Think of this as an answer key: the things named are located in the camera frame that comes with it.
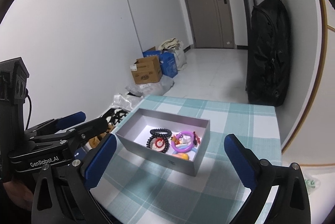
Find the person's left hand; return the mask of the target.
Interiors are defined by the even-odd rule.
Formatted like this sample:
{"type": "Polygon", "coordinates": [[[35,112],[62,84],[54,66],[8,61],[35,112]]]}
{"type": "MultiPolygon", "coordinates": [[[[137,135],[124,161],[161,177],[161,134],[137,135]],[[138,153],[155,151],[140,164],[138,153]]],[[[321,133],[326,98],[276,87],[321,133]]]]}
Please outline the person's left hand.
{"type": "Polygon", "coordinates": [[[33,203],[33,193],[22,183],[10,181],[3,183],[4,189],[18,207],[31,211],[33,203]]]}

